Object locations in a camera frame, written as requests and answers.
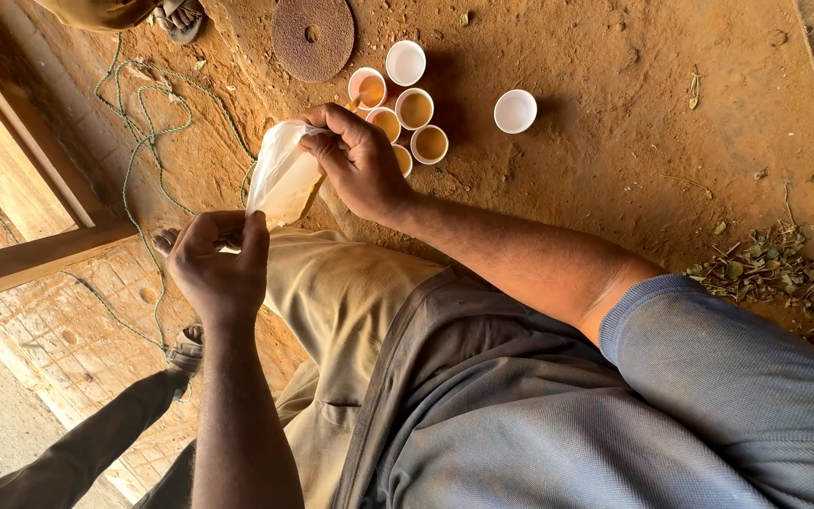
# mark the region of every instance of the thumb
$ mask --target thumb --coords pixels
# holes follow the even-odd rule
[[[319,162],[319,173],[337,176],[345,172],[350,164],[337,140],[326,133],[305,135],[300,145]]]
[[[269,230],[266,227],[266,215],[257,210],[244,220],[239,259],[248,266],[265,267],[268,258]]]

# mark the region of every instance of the wooden frame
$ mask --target wooden frame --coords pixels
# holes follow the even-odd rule
[[[0,292],[100,255],[137,232],[98,201],[1,60],[0,207],[27,240],[0,249]]]

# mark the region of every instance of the gray shirt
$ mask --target gray shirt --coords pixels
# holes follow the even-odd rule
[[[333,507],[814,507],[814,347],[689,278],[627,291],[601,351],[450,272],[414,294]]]

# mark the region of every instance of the dark trousers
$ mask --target dark trousers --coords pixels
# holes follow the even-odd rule
[[[93,482],[168,410],[187,377],[166,369],[126,388],[24,468],[0,477],[0,509],[73,507]],[[196,441],[134,509],[190,507]]]

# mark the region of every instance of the empty paper cup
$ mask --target empty paper cup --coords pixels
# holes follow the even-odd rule
[[[435,164],[448,153],[448,136],[440,127],[425,126],[413,133],[410,150],[421,163]]]
[[[376,108],[366,115],[366,121],[379,126],[391,143],[395,143],[398,137],[401,136],[401,122],[398,122],[398,116],[391,108]]]
[[[434,112],[435,103],[432,102],[432,96],[423,89],[407,89],[394,103],[394,113],[398,117],[398,122],[401,122],[404,129],[410,131],[429,124]]]
[[[536,98],[526,90],[512,90],[495,104],[495,123],[507,134],[526,131],[536,119]]]
[[[426,53],[414,41],[398,41],[388,50],[385,71],[393,82],[409,87],[426,71]]]
[[[354,71],[347,83],[347,95],[354,100],[360,93],[363,94],[357,105],[360,110],[372,110],[382,105],[388,95],[388,86],[382,73],[372,67],[361,67]]]
[[[398,168],[401,168],[401,175],[404,179],[413,171],[413,157],[410,156],[410,150],[400,145],[391,145],[394,149],[394,156],[398,159]]]

